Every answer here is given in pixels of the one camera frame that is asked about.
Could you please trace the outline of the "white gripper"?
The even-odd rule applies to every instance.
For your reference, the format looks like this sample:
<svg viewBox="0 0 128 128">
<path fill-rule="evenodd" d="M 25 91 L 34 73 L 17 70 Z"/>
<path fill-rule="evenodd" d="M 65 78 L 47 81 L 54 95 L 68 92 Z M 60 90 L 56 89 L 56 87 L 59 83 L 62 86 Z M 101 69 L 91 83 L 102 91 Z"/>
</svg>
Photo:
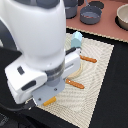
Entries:
<svg viewBox="0 0 128 128">
<path fill-rule="evenodd" d="M 65 62 L 51 71 L 39 71 L 28 67 L 20 56 L 5 68 L 7 84 L 17 104 L 28 99 L 39 106 L 65 88 L 65 79 L 80 68 L 80 49 L 66 51 Z"/>
</svg>

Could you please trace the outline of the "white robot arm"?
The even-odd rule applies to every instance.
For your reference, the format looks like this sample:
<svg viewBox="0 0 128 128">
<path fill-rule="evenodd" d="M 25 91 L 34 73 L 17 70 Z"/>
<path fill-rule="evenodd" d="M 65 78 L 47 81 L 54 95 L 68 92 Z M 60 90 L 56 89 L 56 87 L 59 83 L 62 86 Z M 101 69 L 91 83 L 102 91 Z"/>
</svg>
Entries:
<svg viewBox="0 0 128 128">
<path fill-rule="evenodd" d="M 39 106 L 65 88 L 65 78 L 80 67 L 79 53 L 65 50 L 63 0 L 0 0 L 0 21 L 21 56 L 5 68 L 16 103 Z"/>
</svg>

